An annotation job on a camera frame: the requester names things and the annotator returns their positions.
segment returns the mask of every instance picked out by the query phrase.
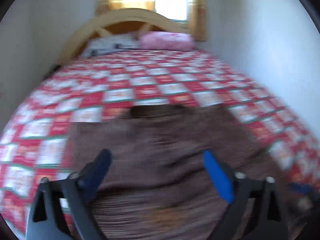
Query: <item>red and white checkered bedspread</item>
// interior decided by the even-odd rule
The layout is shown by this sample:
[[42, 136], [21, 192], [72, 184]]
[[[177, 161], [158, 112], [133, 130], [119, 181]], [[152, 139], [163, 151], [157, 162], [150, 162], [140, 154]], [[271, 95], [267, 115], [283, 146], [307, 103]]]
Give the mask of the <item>red and white checkered bedspread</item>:
[[0, 140], [1, 214], [23, 238], [40, 179], [69, 174], [71, 122], [101, 122], [134, 105], [219, 102], [269, 147], [290, 181], [320, 189], [316, 140], [267, 90], [202, 51], [128, 50], [74, 61], [24, 100]]

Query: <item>bed frame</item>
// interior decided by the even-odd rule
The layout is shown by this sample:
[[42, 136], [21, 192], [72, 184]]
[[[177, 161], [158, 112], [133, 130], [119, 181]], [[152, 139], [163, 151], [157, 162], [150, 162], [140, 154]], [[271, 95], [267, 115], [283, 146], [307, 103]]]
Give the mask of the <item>bed frame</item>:
[[177, 23], [153, 11], [138, 8], [109, 11], [87, 21], [73, 33], [64, 45], [57, 64], [64, 65], [81, 54], [90, 39], [133, 31], [187, 32]]

